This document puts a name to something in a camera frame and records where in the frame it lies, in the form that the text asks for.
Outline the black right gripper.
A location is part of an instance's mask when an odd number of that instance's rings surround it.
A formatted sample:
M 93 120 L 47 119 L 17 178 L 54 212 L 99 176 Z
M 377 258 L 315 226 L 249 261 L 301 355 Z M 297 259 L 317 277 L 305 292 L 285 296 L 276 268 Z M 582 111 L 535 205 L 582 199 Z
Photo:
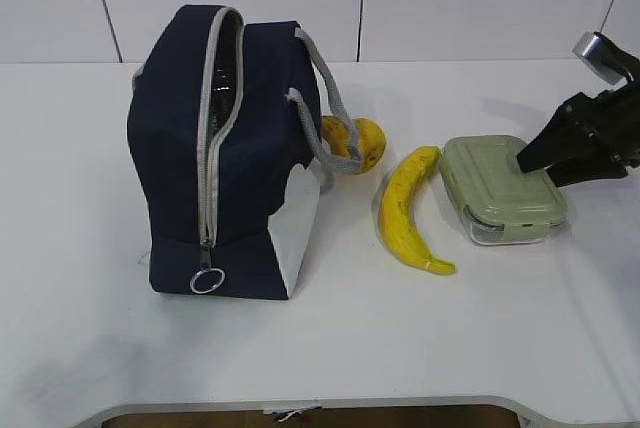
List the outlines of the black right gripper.
M 556 186 L 621 179 L 639 166 L 639 60 L 614 53 L 625 84 L 591 98 L 580 92 L 563 103 L 516 159 L 522 171 L 551 166 Z

